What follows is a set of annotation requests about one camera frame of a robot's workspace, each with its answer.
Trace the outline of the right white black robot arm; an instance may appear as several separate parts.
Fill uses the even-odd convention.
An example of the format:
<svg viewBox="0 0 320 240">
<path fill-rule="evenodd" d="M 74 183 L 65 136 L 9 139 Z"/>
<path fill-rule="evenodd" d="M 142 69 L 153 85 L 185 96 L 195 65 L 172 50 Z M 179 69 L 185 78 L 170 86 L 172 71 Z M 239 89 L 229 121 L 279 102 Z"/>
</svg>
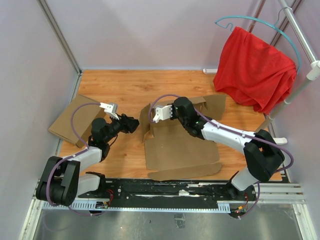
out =
<svg viewBox="0 0 320 240">
<path fill-rule="evenodd" d="M 172 104 L 173 118 L 193 137 L 223 144 L 244 155 L 246 167 L 236 172 L 227 183 L 226 193 L 240 199 L 245 190 L 257 182 L 267 182 L 284 162 L 285 156 L 266 130 L 243 131 L 220 124 L 198 112 L 187 97 Z"/>
</svg>

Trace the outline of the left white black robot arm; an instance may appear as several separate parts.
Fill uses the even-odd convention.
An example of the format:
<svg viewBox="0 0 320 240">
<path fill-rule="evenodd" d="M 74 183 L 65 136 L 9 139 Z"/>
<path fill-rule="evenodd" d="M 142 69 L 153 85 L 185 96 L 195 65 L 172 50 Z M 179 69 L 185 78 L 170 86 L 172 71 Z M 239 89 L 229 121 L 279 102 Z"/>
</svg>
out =
<svg viewBox="0 0 320 240">
<path fill-rule="evenodd" d="M 125 114 L 113 118 L 110 123 L 104 118 L 94 119 L 86 148 L 67 157 L 51 156 L 47 160 L 35 191 L 36 198 L 54 207 L 68 207 L 76 197 L 86 193 L 103 197 L 107 193 L 105 175 L 92 171 L 80 173 L 106 159 L 111 140 L 119 133 L 132 134 L 138 126 L 138 119 Z"/>
</svg>

